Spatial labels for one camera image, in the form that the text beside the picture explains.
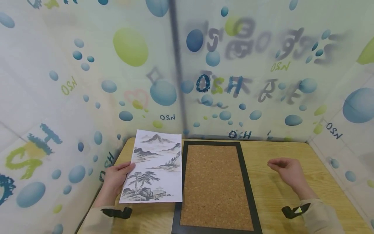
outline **hand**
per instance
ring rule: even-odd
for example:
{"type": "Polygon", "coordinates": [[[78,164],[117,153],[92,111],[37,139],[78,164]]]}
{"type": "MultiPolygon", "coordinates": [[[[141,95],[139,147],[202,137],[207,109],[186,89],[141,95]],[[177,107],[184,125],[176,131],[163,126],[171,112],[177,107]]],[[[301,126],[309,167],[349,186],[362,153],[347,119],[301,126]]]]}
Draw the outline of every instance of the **hand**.
{"type": "Polygon", "coordinates": [[[125,162],[111,166],[105,171],[104,183],[93,207],[113,206],[116,197],[121,193],[127,174],[135,168],[135,163],[125,162]]]}

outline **printed backdrop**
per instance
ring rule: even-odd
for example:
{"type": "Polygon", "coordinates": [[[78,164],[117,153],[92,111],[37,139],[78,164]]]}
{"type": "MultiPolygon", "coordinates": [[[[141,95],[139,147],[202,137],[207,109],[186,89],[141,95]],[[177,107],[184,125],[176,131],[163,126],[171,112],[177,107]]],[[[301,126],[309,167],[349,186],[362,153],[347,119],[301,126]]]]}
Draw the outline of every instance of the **printed backdrop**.
{"type": "Polygon", "coordinates": [[[0,224],[73,233],[137,129],[307,141],[374,226],[374,2],[0,2],[0,224]]]}

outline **black clip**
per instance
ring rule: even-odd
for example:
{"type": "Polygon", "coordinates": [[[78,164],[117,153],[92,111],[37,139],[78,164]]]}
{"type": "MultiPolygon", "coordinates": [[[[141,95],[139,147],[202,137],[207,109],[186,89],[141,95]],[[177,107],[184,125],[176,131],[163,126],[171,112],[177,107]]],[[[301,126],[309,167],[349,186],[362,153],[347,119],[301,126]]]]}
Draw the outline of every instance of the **black clip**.
{"type": "Polygon", "coordinates": [[[132,209],[129,207],[125,207],[123,211],[114,209],[101,209],[101,211],[109,217],[116,217],[120,219],[128,219],[132,213],[132,209]]]}
{"type": "Polygon", "coordinates": [[[282,208],[282,212],[287,219],[293,219],[297,216],[304,214],[309,209],[310,203],[307,203],[303,206],[295,207],[291,209],[289,206],[282,208]]]}

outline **cork board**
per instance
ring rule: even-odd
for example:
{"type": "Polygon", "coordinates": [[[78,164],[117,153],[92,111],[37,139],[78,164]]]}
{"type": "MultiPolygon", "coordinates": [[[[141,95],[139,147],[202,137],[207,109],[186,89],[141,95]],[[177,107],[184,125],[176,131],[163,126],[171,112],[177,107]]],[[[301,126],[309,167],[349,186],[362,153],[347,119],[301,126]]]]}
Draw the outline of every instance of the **cork board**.
{"type": "Polygon", "coordinates": [[[262,233],[240,143],[185,141],[182,166],[173,234],[262,233]]]}

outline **blue dot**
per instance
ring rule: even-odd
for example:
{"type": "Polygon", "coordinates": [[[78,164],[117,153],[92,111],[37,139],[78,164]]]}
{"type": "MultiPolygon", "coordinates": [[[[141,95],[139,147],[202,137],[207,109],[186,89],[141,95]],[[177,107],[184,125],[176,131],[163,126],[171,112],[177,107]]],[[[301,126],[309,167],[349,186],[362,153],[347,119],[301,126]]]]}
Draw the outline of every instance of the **blue dot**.
{"type": "Polygon", "coordinates": [[[338,169],[339,168],[339,162],[336,159],[331,159],[330,164],[333,168],[338,169]]]}
{"type": "Polygon", "coordinates": [[[73,57],[76,59],[76,60],[81,60],[82,59],[82,53],[79,52],[79,51],[74,51],[73,52],[73,57]]]}
{"type": "Polygon", "coordinates": [[[145,3],[152,15],[157,17],[163,17],[169,9],[168,0],[145,0],[145,3]]]}
{"type": "Polygon", "coordinates": [[[101,88],[105,92],[115,92],[117,90],[117,85],[111,80],[104,80],[101,82],[101,88]]]}
{"type": "Polygon", "coordinates": [[[343,115],[352,123],[361,124],[374,118],[374,89],[361,88],[352,92],[343,104],[343,115]]]}
{"type": "Polygon", "coordinates": [[[61,176],[61,170],[57,169],[54,172],[52,172],[52,179],[57,180],[61,176]]]}
{"type": "Polygon", "coordinates": [[[278,84],[278,88],[279,89],[285,89],[286,88],[286,84],[285,83],[279,83],[278,84]]]}
{"type": "Polygon", "coordinates": [[[42,182],[33,182],[21,189],[17,195],[17,205],[27,208],[37,203],[46,191],[46,186],[42,182]]]}
{"type": "Polygon", "coordinates": [[[79,183],[83,180],[86,174],[86,169],[82,165],[77,165],[69,172],[69,181],[71,183],[79,183]]]}
{"type": "Polygon", "coordinates": [[[224,110],[220,113],[221,120],[229,120],[231,118],[231,112],[228,110],[224,110]]]}
{"type": "Polygon", "coordinates": [[[58,74],[57,74],[57,72],[55,72],[55,71],[50,71],[50,72],[49,72],[49,77],[50,77],[52,80],[54,80],[54,81],[58,80],[58,74]]]}
{"type": "Polygon", "coordinates": [[[220,53],[215,50],[213,52],[208,52],[205,57],[206,64],[211,67],[215,67],[220,63],[220,53]]]}
{"type": "Polygon", "coordinates": [[[88,71],[90,69],[90,65],[87,63],[82,63],[80,67],[83,69],[83,71],[88,71]]]}
{"type": "Polygon", "coordinates": [[[312,93],[317,89],[317,82],[312,78],[303,79],[299,84],[299,89],[305,94],[312,93]]]}
{"type": "Polygon", "coordinates": [[[356,175],[353,171],[347,171],[345,173],[346,179],[350,182],[355,182],[356,181],[356,175]]]}
{"type": "Polygon", "coordinates": [[[152,99],[161,106],[171,106],[177,100],[177,92],[166,80],[157,80],[150,89],[152,99]]]}
{"type": "Polygon", "coordinates": [[[185,94],[189,94],[190,92],[192,92],[193,87],[194,87],[194,84],[190,80],[185,80],[181,83],[181,90],[185,94]]]}
{"type": "Polygon", "coordinates": [[[316,43],[313,45],[313,47],[312,47],[312,51],[314,51],[315,49],[317,49],[317,47],[318,47],[318,42],[316,42],[316,43]]]}
{"type": "Polygon", "coordinates": [[[325,30],[325,31],[322,33],[321,39],[322,39],[322,40],[325,40],[325,39],[328,38],[330,35],[331,35],[331,30],[330,30],[330,29],[325,30]]]}
{"type": "Polygon", "coordinates": [[[70,193],[70,191],[71,191],[71,185],[66,185],[64,187],[64,194],[67,195],[70,193]]]}
{"type": "Polygon", "coordinates": [[[289,6],[288,6],[289,9],[290,9],[290,10],[295,10],[298,1],[299,1],[299,0],[291,0],[291,2],[289,3],[289,6]]]}
{"type": "Polygon", "coordinates": [[[101,132],[100,131],[96,131],[93,137],[94,137],[93,140],[95,141],[95,143],[97,145],[101,145],[101,143],[102,143],[102,134],[101,134],[101,132]]]}
{"type": "Polygon", "coordinates": [[[317,52],[316,52],[316,56],[319,57],[319,56],[321,56],[323,53],[324,53],[324,50],[319,49],[319,50],[317,50],[317,52]]]}
{"type": "Polygon", "coordinates": [[[305,105],[300,105],[300,106],[299,106],[299,110],[301,110],[301,111],[305,111],[305,110],[306,110],[306,106],[305,106],[305,105]]]}
{"type": "Polygon", "coordinates": [[[309,63],[312,60],[313,56],[308,56],[305,60],[305,63],[309,63]]]}
{"type": "Polygon", "coordinates": [[[249,115],[249,118],[251,120],[258,120],[261,118],[262,112],[260,110],[254,110],[252,113],[249,115]]]}
{"type": "Polygon", "coordinates": [[[132,120],[132,114],[126,110],[121,111],[119,113],[119,118],[123,121],[131,121],[132,120]]]}
{"type": "Polygon", "coordinates": [[[14,20],[4,12],[0,12],[0,23],[7,28],[14,28],[15,26],[14,20]]]}
{"type": "Polygon", "coordinates": [[[186,44],[187,48],[192,52],[197,52],[203,45],[204,36],[199,29],[190,31],[187,35],[186,44]]]}
{"type": "Polygon", "coordinates": [[[85,102],[88,102],[88,100],[89,100],[90,98],[88,97],[88,95],[83,95],[83,100],[85,101],[85,102]]]}
{"type": "Polygon", "coordinates": [[[221,9],[221,15],[223,17],[225,17],[227,14],[229,13],[229,8],[227,6],[224,6],[222,9],[221,9]]]}
{"type": "Polygon", "coordinates": [[[201,98],[201,103],[206,105],[206,106],[211,106],[213,104],[213,98],[212,96],[210,96],[209,94],[205,94],[202,98],[201,98]]]}
{"type": "Polygon", "coordinates": [[[64,231],[64,227],[62,226],[62,224],[57,224],[55,228],[53,229],[52,234],[62,234],[63,231],[64,231]]]}
{"type": "Polygon", "coordinates": [[[93,63],[95,61],[95,59],[92,56],[88,56],[87,61],[89,61],[90,63],[93,63]]]}
{"type": "Polygon", "coordinates": [[[79,150],[80,152],[83,151],[83,148],[84,148],[84,147],[85,147],[85,146],[83,145],[82,142],[79,142],[79,143],[78,143],[78,150],[79,150]]]}
{"type": "Polygon", "coordinates": [[[83,48],[83,46],[85,46],[85,43],[79,38],[75,38],[74,44],[78,48],[83,48]]]}
{"type": "Polygon", "coordinates": [[[245,109],[247,109],[247,106],[244,103],[242,103],[242,104],[239,105],[239,109],[245,110],[245,109]]]}
{"type": "Polygon", "coordinates": [[[285,118],[284,123],[288,126],[297,126],[303,122],[303,119],[298,115],[289,115],[285,118]]]}

